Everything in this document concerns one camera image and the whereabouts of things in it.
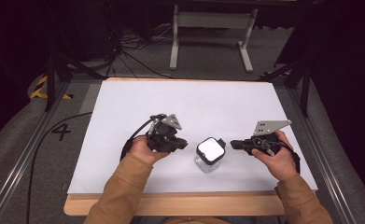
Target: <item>hand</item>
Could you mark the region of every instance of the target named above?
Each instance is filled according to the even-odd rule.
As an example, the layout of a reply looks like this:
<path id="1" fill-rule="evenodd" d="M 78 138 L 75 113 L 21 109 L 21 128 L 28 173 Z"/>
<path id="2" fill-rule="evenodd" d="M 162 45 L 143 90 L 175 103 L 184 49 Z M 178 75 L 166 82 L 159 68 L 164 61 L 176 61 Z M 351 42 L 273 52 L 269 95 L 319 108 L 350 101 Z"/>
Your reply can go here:
<path id="1" fill-rule="evenodd" d="M 145 136 L 135 138 L 129 152 L 149 165 L 153 165 L 156 161 L 170 155 L 169 152 L 152 152 L 147 146 Z"/>
<path id="2" fill-rule="evenodd" d="M 275 134 L 277 134 L 279 140 L 287 143 L 288 146 L 292 148 L 283 132 L 277 131 Z M 292 155 L 284 147 L 281 147 L 280 151 L 273 157 L 257 149 L 252 149 L 252 154 L 267 166 L 270 174 L 280 181 L 288 179 L 289 177 L 298 173 L 296 171 L 295 162 L 292 158 Z"/>

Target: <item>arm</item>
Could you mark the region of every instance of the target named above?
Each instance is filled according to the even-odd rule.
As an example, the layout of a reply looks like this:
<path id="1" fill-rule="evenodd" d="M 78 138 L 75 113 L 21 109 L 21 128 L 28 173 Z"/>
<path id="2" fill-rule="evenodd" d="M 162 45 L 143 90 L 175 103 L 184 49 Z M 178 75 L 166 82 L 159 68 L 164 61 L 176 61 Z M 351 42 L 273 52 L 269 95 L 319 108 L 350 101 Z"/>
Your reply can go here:
<path id="1" fill-rule="evenodd" d="M 285 134 L 276 133 L 278 139 L 290 146 Z M 262 161 L 270 173 L 279 180 L 275 189 L 284 205 L 284 213 L 288 224 L 295 223 L 332 223 L 327 210 L 321 205 L 310 187 L 296 172 L 295 163 L 285 148 L 270 157 L 257 149 L 252 154 Z"/>
<path id="2" fill-rule="evenodd" d="M 145 137 L 134 139 L 130 152 L 106 182 L 103 194 L 91 207 L 85 223 L 130 223 L 153 164 L 167 155 L 152 152 Z"/>

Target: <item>gray carpet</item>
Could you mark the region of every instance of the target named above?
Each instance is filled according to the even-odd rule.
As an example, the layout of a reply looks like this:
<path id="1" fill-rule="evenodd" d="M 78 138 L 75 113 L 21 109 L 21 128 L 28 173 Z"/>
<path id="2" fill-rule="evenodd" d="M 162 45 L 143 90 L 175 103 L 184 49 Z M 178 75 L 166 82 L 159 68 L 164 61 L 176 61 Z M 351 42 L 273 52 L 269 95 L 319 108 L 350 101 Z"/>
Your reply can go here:
<path id="1" fill-rule="evenodd" d="M 251 74 L 245 71 L 236 47 L 237 40 L 243 36 L 241 31 L 229 30 L 223 35 L 213 35 L 200 29 L 188 29 L 183 32 L 180 36 L 179 60 L 175 71 L 168 69 L 172 43 L 169 39 L 128 52 L 151 69 L 174 78 L 254 80 L 261 73 L 274 70 L 274 61 L 290 32 L 291 30 L 284 29 L 253 31 L 248 44 L 248 53 L 254 67 Z M 133 70 L 135 76 L 159 77 L 131 58 L 120 57 Z M 110 69 L 110 77 L 133 77 L 132 71 L 120 59 L 114 62 L 113 68 L 115 73 Z M 104 75 L 106 70 L 102 69 L 99 73 Z M 87 75 L 75 75 L 65 92 L 73 94 L 73 99 L 61 100 L 57 104 L 46 129 L 67 117 L 92 111 L 99 83 Z M 318 184 L 318 198 L 330 211 L 334 223 L 343 223 L 319 169 L 303 123 L 298 119 L 300 111 L 294 108 L 289 90 L 280 85 L 275 85 L 275 89 L 287 116 L 294 121 L 292 129 Z M 45 99 L 33 99 L 0 132 L 0 190 L 43 116 L 45 106 Z M 308 120 L 340 183 L 340 189 L 349 204 L 355 223 L 365 223 L 365 188 L 345 156 L 313 84 L 309 96 L 309 116 Z M 66 133 L 62 141 L 59 133 L 49 133 L 41 144 L 35 160 L 30 223 L 83 222 L 84 217 L 67 216 L 63 212 L 63 204 L 89 121 L 90 116 L 67 120 L 64 123 L 71 133 Z M 0 223 L 25 223 L 29 172 L 30 167 L 25 171 L 1 213 Z M 261 217 L 259 221 L 278 223 L 276 217 Z"/>

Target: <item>person's left hand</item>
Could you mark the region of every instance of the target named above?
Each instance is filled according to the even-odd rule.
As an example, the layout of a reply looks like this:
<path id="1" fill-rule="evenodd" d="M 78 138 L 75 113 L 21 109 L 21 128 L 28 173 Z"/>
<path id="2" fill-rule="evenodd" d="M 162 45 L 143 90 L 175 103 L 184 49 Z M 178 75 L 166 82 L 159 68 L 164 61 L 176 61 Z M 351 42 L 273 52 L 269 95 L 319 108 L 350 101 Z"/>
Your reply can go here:
<path id="1" fill-rule="evenodd" d="M 145 136 L 135 138 L 129 152 L 149 165 L 153 165 L 156 161 L 170 155 L 169 152 L 151 151 L 147 146 L 147 138 Z"/>

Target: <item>tan sleeve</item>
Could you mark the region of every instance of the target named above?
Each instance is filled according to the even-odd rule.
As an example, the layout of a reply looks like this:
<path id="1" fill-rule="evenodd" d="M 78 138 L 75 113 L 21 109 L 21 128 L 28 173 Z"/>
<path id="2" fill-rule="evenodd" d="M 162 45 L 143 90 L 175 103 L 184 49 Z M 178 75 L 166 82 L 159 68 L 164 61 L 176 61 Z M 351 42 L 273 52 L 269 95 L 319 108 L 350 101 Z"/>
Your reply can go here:
<path id="1" fill-rule="evenodd" d="M 85 224 L 130 223 L 152 168 L 128 153 L 106 182 L 104 192 L 91 207 Z"/>
<path id="2" fill-rule="evenodd" d="M 328 211 L 300 175 L 278 182 L 276 189 L 288 224 L 332 223 Z"/>

